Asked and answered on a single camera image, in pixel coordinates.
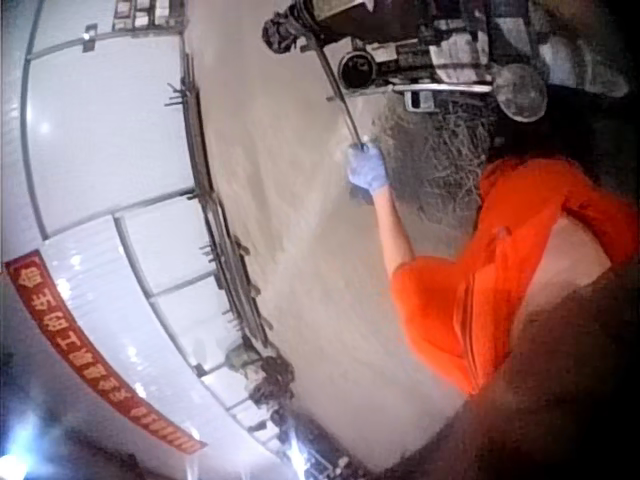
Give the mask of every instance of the metal beam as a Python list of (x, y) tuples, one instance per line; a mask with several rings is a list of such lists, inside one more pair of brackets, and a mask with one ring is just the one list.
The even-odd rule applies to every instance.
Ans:
[(193, 278), (190, 278), (188, 280), (185, 280), (184, 282), (180, 282), (177, 283), (169, 288), (165, 288), (164, 290), (160, 290), (157, 293), (154, 293), (151, 297), (151, 299), (156, 299), (158, 297), (163, 297), (166, 295), (171, 295), (172, 293), (176, 293), (179, 292), (180, 290), (183, 290), (185, 288), (189, 288), (193, 285), (195, 285), (196, 283), (200, 283), (204, 280), (206, 280), (207, 278), (211, 278), (213, 277), (214, 272), (210, 271), (210, 272), (205, 272), (205, 273), (201, 273), (200, 275), (196, 275)]
[[(149, 28), (146, 30), (139, 31), (131, 31), (131, 30), (118, 30), (115, 32), (104, 32), (98, 33), (92, 40), (96, 42), (104, 41), (104, 40), (114, 40), (116, 38), (146, 38), (146, 37), (166, 37), (172, 35), (180, 35), (182, 33), (181, 28)], [(72, 40), (67, 40), (66, 42), (58, 43), (56, 45), (51, 45), (50, 47), (41, 48), (36, 52), (29, 52), (27, 59), (30, 61), (38, 60), (43, 57), (47, 57), (49, 55), (53, 55), (54, 53), (62, 52), (63, 50), (67, 50), (73, 47), (82, 47), (82, 45), (86, 42), (84, 37), (74, 38)]]
[(29, 154), (29, 137), (27, 132), (27, 106), (29, 95), (29, 72), (31, 70), (31, 52), (33, 52), (33, 46), (36, 41), (36, 34), (38, 32), (38, 25), (40, 24), (40, 17), (42, 16), (42, 8), (44, 6), (44, 0), (38, 2), (36, 7), (33, 24), (31, 25), (31, 32), (29, 33), (29, 41), (27, 42), (27, 51), (25, 53), (24, 64), (22, 66), (22, 83), (20, 86), (20, 146), (22, 147), (22, 163), (24, 166), (24, 174), (27, 182), (27, 192), (29, 194), (29, 200), (31, 201), (31, 208), (33, 209), (33, 216), (35, 217), (38, 231), (43, 240), (47, 239), (47, 228), (44, 225), (44, 219), (42, 217), (42, 210), (40, 210), (40, 204), (38, 203), (38, 197), (36, 195), (36, 187), (33, 181), (33, 169), (31, 168), (31, 157)]
[(158, 203), (166, 202), (169, 200), (173, 200), (175, 198), (180, 197), (188, 197), (195, 193), (193, 187), (181, 188), (180, 190), (175, 190), (173, 192), (162, 193), (156, 197), (147, 198), (145, 200), (140, 200), (138, 202), (130, 203), (129, 205), (125, 205), (123, 207), (116, 207), (112, 209), (103, 210), (101, 212), (96, 212), (91, 215), (88, 215), (80, 220), (70, 223), (69, 225), (65, 225), (62, 228), (57, 230), (53, 230), (45, 236), (45, 240), (48, 240), (51, 237), (55, 237), (56, 235), (61, 235), (63, 233), (68, 232), (69, 230), (73, 230), (74, 228), (81, 227), (87, 223), (93, 222), (94, 220), (98, 220), (103, 217), (113, 216), (114, 218), (121, 218), (127, 213), (133, 210), (139, 210), (141, 208), (151, 207), (153, 205), (157, 205)]

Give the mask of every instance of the ground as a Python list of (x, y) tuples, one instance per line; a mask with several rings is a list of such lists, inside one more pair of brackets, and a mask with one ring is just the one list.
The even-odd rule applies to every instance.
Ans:
[[(251, 250), (270, 338), (295, 368), (296, 406), (379, 470), (431, 438), (463, 398), (405, 343), (373, 210), (349, 197), (350, 139), (338, 106), (325, 101), (317, 60), (262, 44), (263, 21), (288, 3), (190, 0), (187, 45), (209, 161), (231, 228)], [(505, 122), (478, 99), (450, 98), (435, 117), (405, 112), (393, 95), (351, 101), (362, 132), (386, 153), (418, 253), (456, 254), (473, 228), (482, 166), (502, 155), (564, 153), (601, 184), (637, 191), (634, 110), (549, 94), (547, 115), (532, 126)], [(503, 144), (490, 151), (492, 137)]]
[[(316, 59), (278, 57), (261, 42), (263, 21), (287, 3), (189, 2), (209, 160), (251, 250), (270, 337), (295, 367), (296, 405), (380, 469), (430, 438), (462, 396), (407, 348), (373, 210), (349, 198), (349, 137)], [(384, 103), (353, 103), (365, 134)], [(401, 213), (420, 253), (450, 257), (466, 238), (415, 208)]]

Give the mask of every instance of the hand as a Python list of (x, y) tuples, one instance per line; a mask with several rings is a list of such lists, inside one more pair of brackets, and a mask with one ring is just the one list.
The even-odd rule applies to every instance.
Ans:
[(349, 160), (349, 181), (373, 194), (389, 185), (382, 152), (374, 143), (367, 142), (362, 149), (350, 145), (347, 150)]

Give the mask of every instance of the white wall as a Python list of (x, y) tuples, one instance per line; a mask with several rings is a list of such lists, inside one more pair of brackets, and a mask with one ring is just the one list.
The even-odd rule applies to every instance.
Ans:
[[(72, 3), (84, 13), (77, 11), (62, 23), (55, 20)], [(75, 38), (84, 23), (99, 21), (100, 15), (91, 13), (98, 11), (97, 3), (46, 0), (35, 50)], [(26, 133), (35, 193), (51, 236), (43, 243), (28, 195), (19, 118), (22, 66), (36, 4), (2, 4), (3, 260), (41, 249), (71, 311), (106, 359), (132, 386), (144, 389), (156, 408), (197, 429), (209, 443), (195, 459), (200, 478), (240, 478), (241, 472), (258, 479), (288, 477), (288, 470), (229, 416), (173, 347), (123, 256), (110, 214), (125, 209), (120, 219), (132, 232), (152, 293), (211, 268), (195, 251), (206, 240), (195, 202), (178, 199), (127, 210), (132, 203), (193, 183), (181, 108), (163, 106), (170, 95), (166, 82), (179, 83), (178, 39), (108, 40), (98, 42), (92, 53), (73, 48), (32, 62)], [(108, 10), (110, 22), (113, 7)], [(106, 19), (106, 7), (102, 12)], [(64, 425), (108, 448), (134, 453), (147, 468), (185, 478), (194, 458), (149, 436), (84, 385), (41, 335), (6, 277), (1, 281), (2, 341), (16, 354), (22, 386), (56, 409)], [(176, 330), (182, 329), (196, 360), (204, 355), (212, 366), (237, 341), (222, 315), (226, 299), (212, 277), (155, 301)], [(223, 370), (208, 380), (232, 403), (246, 393), (244, 380), (229, 374)], [(266, 414), (249, 407), (235, 413), (244, 426)], [(273, 433), (270, 427), (261, 435)]]
[(27, 124), (49, 233), (193, 185), (180, 106), (179, 39), (121, 38), (33, 62)]
[(44, 0), (34, 51), (80, 38), (91, 23), (110, 32), (115, 9), (115, 0)]
[(2, 260), (42, 242), (22, 161), (20, 90), (22, 66), (38, 0), (2, 2)]

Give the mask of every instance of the person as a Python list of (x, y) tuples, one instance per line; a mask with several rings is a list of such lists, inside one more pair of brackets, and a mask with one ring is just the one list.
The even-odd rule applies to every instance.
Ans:
[(622, 478), (636, 468), (638, 259), (527, 322), (429, 441), (375, 480)]
[(368, 190), (391, 294), (408, 342), (465, 393), (502, 365), (529, 320), (638, 252), (633, 204), (571, 160), (507, 157), (486, 167), (476, 231), (455, 261), (416, 256), (373, 143), (348, 149), (349, 180)]

